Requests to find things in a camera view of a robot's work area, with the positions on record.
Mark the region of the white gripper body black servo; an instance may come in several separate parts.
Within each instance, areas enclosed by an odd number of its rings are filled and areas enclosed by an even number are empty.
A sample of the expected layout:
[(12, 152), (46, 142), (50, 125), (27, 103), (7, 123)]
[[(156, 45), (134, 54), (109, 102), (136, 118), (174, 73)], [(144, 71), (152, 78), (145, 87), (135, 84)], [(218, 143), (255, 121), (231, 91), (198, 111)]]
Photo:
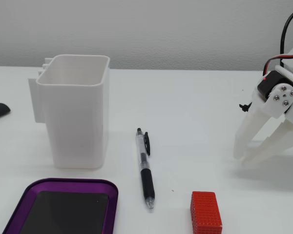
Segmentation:
[(293, 124), (293, 68), (277, 65), (263, 77), (257, 90), (264, 100), (264, 113), (273, 118), (284, 115)]

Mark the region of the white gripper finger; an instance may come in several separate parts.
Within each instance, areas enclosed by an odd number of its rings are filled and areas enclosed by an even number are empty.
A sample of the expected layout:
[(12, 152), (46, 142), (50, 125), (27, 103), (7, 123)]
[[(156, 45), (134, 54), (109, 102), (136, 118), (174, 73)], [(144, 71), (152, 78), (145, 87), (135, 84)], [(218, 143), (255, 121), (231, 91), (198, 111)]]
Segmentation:
[(251, 106), (235, 135), (233, 157), (237, 160), (242, 161), (249, 156), (252, 150), (257, 148), (250, 147), (249, 144), (268, 120), (273, 118), (261, 109), (263, 104), (263, 98), (255, 89), (252, 94)]
[(246, 167), (252, 167), (287, 149), (293, 147), (293, 124), (287, 119), (266, 138), (256, 149), (252, 150), (248, 157), (242, 160)]

